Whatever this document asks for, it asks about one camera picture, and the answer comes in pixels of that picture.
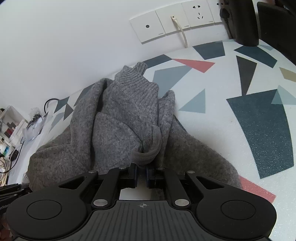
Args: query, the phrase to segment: red geometric shape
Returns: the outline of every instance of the red geometric shape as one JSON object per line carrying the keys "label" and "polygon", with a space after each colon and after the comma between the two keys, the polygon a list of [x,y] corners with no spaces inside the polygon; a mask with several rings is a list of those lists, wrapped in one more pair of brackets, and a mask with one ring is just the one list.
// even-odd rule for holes
{"label": "red geometric shape", "polygon": [[185,64],[191,68],[194,68],[202,73],[205,73],[210,67],[212,67],[215,63],[207,62],[207,61],[199,61],[199,60],[189,60],[189,59],[177,59],[174,58],[175,61]]}
{"label": "red geometric shape", "polygon": [[271,192],[265,190],[262,187],[259,187],[255,183],[250,182],[249,180],[239,176],[241,184],[242,184],[242,189],[244,191],[253,193],[255,195],[258,195],[262,198],[265,198],[267,201],[272,203],[274,199],[276,198],[276,195],[272,194]]}

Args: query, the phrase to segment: white wall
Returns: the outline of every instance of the white wall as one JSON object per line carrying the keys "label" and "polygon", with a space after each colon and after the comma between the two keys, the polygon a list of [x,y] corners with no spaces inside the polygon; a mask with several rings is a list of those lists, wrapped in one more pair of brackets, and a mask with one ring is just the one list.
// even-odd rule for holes
{"label": "white wall", "polygon": [[[0,107],[25,117],[123,65],[183,48],[180,34],[141,44],[129,19],[180,0],[6,0],[0,5]],[[188,45],[227,39],[223,24],[186,31]]]}

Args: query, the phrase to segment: gray fabric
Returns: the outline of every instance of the gray fabric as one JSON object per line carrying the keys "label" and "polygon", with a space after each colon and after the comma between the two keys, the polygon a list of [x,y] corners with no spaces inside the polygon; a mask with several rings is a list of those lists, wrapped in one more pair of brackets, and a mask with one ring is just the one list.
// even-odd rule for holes
{"label": "gray fabric", "polygon": [[78,102],[70,126],[30,158],[33,191],[95,169],[140,167],[154,161],[178,173],[195,170],[240,187],[236,169],[190,136],[173,117],[175,95],[158,99],[158,85],[143,77],[147,66],[124,66],[114,80],[95,83]]}

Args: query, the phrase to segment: silver screw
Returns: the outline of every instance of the silver screw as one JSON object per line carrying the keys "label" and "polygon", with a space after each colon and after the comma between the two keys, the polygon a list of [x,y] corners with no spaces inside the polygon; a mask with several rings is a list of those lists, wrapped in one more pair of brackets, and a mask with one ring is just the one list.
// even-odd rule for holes
{"label": "silver screw", "polygon": [[186,199],[177,199],[177,200],[175,201],[175,204],[176,204],[177,206],[184,207],[184,206],[187,206],[187,205],[189,204],[189,201],[186,200]]}
{"label": "silver screw", "polygon": [[103,207],[103,206],[106,206],[107,204],[108,204],[108,201],[105,199],[94,200],[94,205],[98,207]]}

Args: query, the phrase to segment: wall plate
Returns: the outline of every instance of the wall plate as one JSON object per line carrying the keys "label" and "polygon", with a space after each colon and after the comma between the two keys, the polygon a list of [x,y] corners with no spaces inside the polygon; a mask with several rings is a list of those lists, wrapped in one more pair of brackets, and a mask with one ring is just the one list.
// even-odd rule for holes
{"label": "wall plate", "polygon": [[191,27],[214,23],[207,0],[193,0],[182,3]]}
{"label": "wall plate", "polygon": [[159,8],[155,11],[166,34],[179,30],[179,28],[172,21],[171,16],[174,16],[178,20],[182,29],[190,28],[190,24],[181,3]]}
{"label": "wall plate", "polygon": [[220,9],[221,9],[221,6],[224,5],[223,1],[222,0],[207,0],[207,2],[209,3],[214,22],[221,23],[222,19],[220,17]]}
{"label": "wall plate", "polygon": [[130,20],[130,23],[141,42],[165,35],[155,11],[135,17]]}

